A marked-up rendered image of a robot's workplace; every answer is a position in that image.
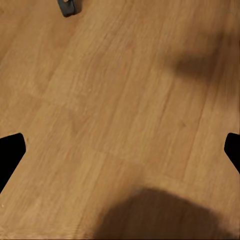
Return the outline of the swivel chair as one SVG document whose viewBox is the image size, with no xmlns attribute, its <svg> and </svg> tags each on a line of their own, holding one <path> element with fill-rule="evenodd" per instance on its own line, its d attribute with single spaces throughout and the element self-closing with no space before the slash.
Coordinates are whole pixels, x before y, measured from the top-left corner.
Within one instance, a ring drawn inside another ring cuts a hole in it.
<svg viewBox="0 0 240 240">
<path fill-rule="evenodd" d="M 77 9 L 74 0 L 57 0 L 57 2 L 63 16 L 71 13 L 76 14 Z"/>
</svg>

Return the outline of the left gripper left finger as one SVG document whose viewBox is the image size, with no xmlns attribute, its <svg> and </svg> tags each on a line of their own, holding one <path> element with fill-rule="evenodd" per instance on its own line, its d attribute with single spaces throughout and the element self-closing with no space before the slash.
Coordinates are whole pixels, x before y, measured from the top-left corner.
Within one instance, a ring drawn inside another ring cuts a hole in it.
<svg viewBox="0 0 240 240">
<path fill-rule="evenodd" d="M 0 193 L 26 153 L 22 133 L 0 138 Z"/>
</svg>

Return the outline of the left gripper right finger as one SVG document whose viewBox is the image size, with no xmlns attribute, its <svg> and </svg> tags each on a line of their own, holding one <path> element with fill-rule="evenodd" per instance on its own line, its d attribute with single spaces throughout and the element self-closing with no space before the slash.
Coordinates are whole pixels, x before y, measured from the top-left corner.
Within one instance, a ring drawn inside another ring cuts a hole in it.
<svg viewBox="0 0 240 240">
<path fill-rule="evenodd" d="M 224 151 L 240 173 L 240 135 L 228 133 Z"/>
</svg>

